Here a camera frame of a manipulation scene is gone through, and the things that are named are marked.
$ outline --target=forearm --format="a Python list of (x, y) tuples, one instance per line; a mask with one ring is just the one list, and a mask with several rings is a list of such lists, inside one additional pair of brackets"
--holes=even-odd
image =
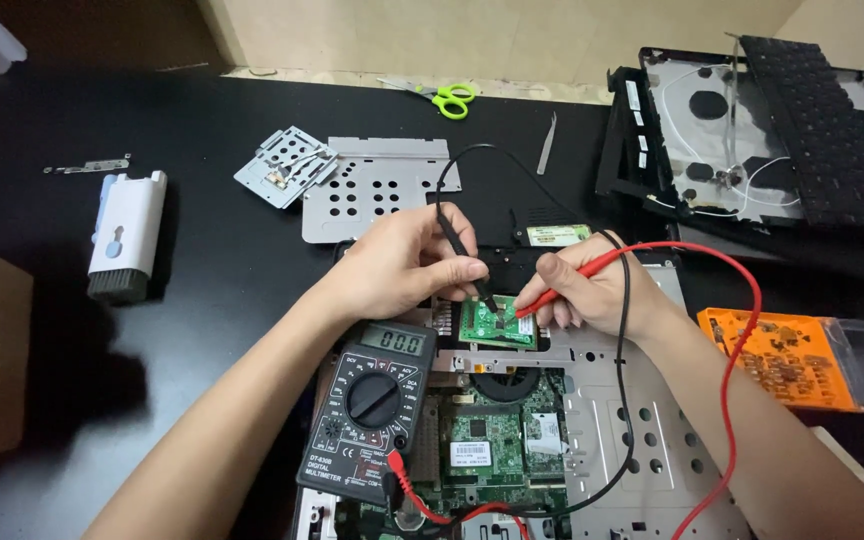
[[(729, 444), (719, 388), (726, 356), (678, 310), (638, 345), (725, 471)], [(728, 411), (738, 450), (728, 487), (759, 538), (864, 537), (864, 485), (740, 369), (732, 372)]]
[(318, 287), (178, 419), (84, 537), (221, 538), (319, 360), (352, 321)]

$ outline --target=multimeter rotary dial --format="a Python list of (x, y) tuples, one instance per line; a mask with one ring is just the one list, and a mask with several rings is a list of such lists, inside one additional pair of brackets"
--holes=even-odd
[(371, 372), (356, 377), (345, 396), (345, 412), (360, 428), (377, 430), (387, 426), (399, 412), (402, 392), (389, 374)]

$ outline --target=right hand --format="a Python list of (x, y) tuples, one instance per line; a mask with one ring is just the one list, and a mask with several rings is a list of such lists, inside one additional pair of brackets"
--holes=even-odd
[[(614, 232), (609, 230), (608, 233), (618, 240)], [(554, 289), (561, 297), (535, 313), (538, 325), (548, 326), (553, 318), (563, 329), (570, 324), (580, 327), (583, 322), (587, 322), (597, 330), (617, 335), (625, 288), (621, 260), (608, 264), (589, 278), (575, 270), (614, 249), (615, 246), (609, 240), (596, 233), (557, 253), (547, 252), (535, 263), (535, 275), (518, 293), (512, 305), (520, 310), (532, 304), (547, 289)], [(625, 337), (638, 341), (648, 337), (657, 318), (679, 309), (659, 289), (634, 255), (628, 253), (627, 259), (630, 299)]]

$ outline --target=beige wall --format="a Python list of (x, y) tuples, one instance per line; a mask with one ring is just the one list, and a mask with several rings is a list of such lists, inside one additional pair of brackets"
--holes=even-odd
[(731, 52), (724, 31), (773, 36), (802, 0), (198, 3), (236, 66), (602, 84), (643, 46)]
[(864, 0), (805, 0), (775, 37), (818, 43), (833, 66), (864, 69)]

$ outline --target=scissors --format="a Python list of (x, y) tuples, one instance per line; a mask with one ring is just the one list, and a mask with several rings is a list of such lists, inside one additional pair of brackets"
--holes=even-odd
[[(432, 100), (433, 105), (438, 106), (438, 110), (443, 117), (452, 120), (461, 120), (469, 114), (467, 103), (475, 99), (475, 90), (468, 84), (459, 82), (448, 86), (439, 86), (438, 88), (430, 88), (421, 84), (416, 84), (408, 80), (402, 79), (378, 79), (386, 85), (391, 85), (403, 91), (414, 92), (420, 96)], [(467, 92), (467, 96), (457, 96), (454, 91)], [(459, 109), (461, 112), (451, 112), (446, 107), (452, 106), (454, 109)]]

